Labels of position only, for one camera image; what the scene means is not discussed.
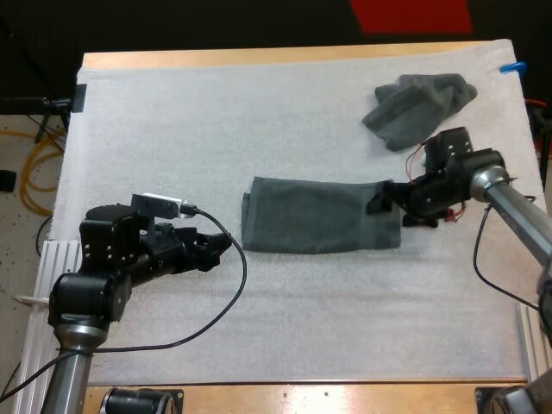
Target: black cable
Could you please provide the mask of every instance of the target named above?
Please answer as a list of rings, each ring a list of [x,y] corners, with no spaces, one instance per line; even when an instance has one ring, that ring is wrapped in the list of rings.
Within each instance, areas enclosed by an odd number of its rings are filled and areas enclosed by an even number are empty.
[[[39,243],[39,240],[41,238],[41,233],[42,233],[42,230],[44,229],[44,226],[46,226],[46,224],[52,220],[52,216],[50,217],[47,217],[46,220],[44,220],[41,224],[41,226],[38,228],[38,231],[36,232],[36,237],[34,239],[34,248],[36,248],[36,253],[38,254],[38,257],[41,257],[42,256],[42,252],[41,250],[39,249],[38,247],[38,243]]]
[[[485,279],[483,277],[483,275],[481,274],[479,268],[477,267],[477,254],[479,252],[479,249],[480,249],[480,242],[481,242],[481,235],[483,234],[483,228],[485,228],[485,223],[486,223],[486,219],[489,217],[489,213],[491,212],[491,209],[492,207],[489,205],[488,207],[485,208],[485,214],[483,215],[483,218],[481,219],[481,225],[480,225],[480,229],[479,231],[477,232],[477,238],[475,239],[475,247],[474,247],[474,271],[475,273],[477,274],[477,276],[487,285],[489,285],[492,289],[495,289],[497,291],[499,291],[500,293],[504,293],[506,296],[509,296],[510,298],[512,299],[516,299],[518,302],[521,302],[522,304],[524,304],[525,306],[529,306],[531,309],[534,309],[535,311],[538,311],[538,308],[527,302],[525,299],[521,299],[519,296],[516,296],[514,295],[513,293],[510,293],[508,292],[507,290],[499,287],[499,286],[496,286],[494,283],[488,281],[487,279]]]
[[[45,366],[43,366],[41,369],[36,371],[33,375],[28,377],[26,380],[24,380],[20,385],[13,388],[11,391],[6,392],[2,397],[0,397],[0,404],[3,403],[6,399],[13,397],[15,394],[17,394],[20,390],[28,386],[31,382],[36,380],[38,377],[43,375],[50,367],[53,367],[55,364],[57,364],[60,361],[63,361],[67,358],[70,358],[76,354],[81,354],[80,352],[69,352],[67,354],[63,354],[58,356],[57,358],[52,359],[50,362],[48,362]]]
[[[16,369],[14,369],[13,373],[9,376],[8,382],[6,382],[6,385],[3,387],[2,394],[0,394],[0,398],[6,395],[6,391],[8,391],[9,384],[11,384],[11,381],[14,380],[17,371],[19,371],[19,367],[21,366],[21,361],[17,363]]]
[[[170,342],[163,345],[144,345],[140,347],[120,347],[120,348],[99,348],[96,351],[94,351],[95,354],[107,354],[107,353],[113,353],[113,352],[153,351],[153,350],[159,350],[159,349],[169,349],[169,348],[178,347],[202,335],[206,330],[210,329],[224,315],[226,315],[226,313],[230,310],[232,306],[234,306],[235,302],[241,296],[243,292],[243,288],[245,287],[245,282],[248,278],[248,263],[246,261],[245,254],[243,253],[242,247],[235,240],[235,238],[211,214],[206,213],[205,211],[201,211],[199,209],[195,209],[195,213],[211,220],[232,241],[232,244],[240,254],[241,264],[243,266],[243,273],[241,276],[240,287],[238,288],[232,300],[229,301],[229,303],[224,307],[223,310],[221,310],[218,313],[218,315],[216,315],[209,323],[203,326],[202,329],[198,330],[194,334],[191,334],[190,336],[187,336],[186,338],[180,339],[179,341]]]
[[[58,131],[56,131],[55,129],[51,128],[51,127],[44,127],[40,122],[36,121],[31,115],[27,115],[27,118],[30,119],[32,122],[34,122],[35,124],[38,125],[38,128],[40,129],[40,131],[42,131],[42,133],[46,134],[47,137],[49,138],[49,140],[61,151],[61,152],[65,152],[65,149],[60,145],[58,144],[58,142],[56,142],[56,140],[53,138],[52,135],[50,135],[50,133],[46,130],[46,128],[48,129],[51,129],[53,131],[54,134],[57,134]]]
[[[33,121],[36,125],[38,125],[38,128],[42,130],[42,132],[48,136],[51,136],[47,129],[49,129],[52,133],[57,134],[58,131],[55,130],[55,128],[50,127],[49,125],[42,125],[40,122],[36,121],[31,115],[27,115],[27,118]]]

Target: red object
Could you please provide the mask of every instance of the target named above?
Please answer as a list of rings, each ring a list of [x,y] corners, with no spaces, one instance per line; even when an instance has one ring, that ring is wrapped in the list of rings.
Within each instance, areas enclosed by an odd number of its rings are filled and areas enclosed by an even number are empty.
[[[350,0],[366,34],[472,34],[467,0]]]

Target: gray cloth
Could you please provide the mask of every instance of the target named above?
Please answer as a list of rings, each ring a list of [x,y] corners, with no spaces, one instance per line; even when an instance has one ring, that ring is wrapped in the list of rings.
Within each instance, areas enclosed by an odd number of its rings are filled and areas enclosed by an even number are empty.
[[[397,248],[398,208],[366,213],[367,202],[380,187],[255,177],[241,206],[243,247],[295,254]]]
[[[419,144],[477,96],[459,74],[402,75],[375,89],[378,107],[362,120],[391,151]]]

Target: gray towel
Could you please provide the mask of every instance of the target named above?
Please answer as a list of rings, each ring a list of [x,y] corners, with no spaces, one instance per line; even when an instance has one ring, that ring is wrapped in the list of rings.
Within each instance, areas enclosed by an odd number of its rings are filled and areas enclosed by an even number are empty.
[[[243,247],[295,254],[397,248],[398,208],[366,213],[367,202],[380,187],[255,177],[251,192],[243,195]]]
[[[477,96],[459,74],[402,75],[398,85],[375,89],[378,107],[362,120],[386,147],[399,151],[419,144],[439,124]]]

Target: table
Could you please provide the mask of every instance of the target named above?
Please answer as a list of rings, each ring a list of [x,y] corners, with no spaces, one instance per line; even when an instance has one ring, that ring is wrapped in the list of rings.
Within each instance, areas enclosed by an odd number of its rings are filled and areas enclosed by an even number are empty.
[[[233,49],[87,53],[83,67],[130,69],[177,66],[254,65],[313,60],[359,59],[459,50],[480,42],[411,43],[342,47],[293,47],[274,49]],[[474,390],[478,386],[522,385],[520,379],[312,383],[271,385],[182,386],[185,412],[378,412],[475,413]],[[90,387],[85,414],[98,413],[108,388]]]

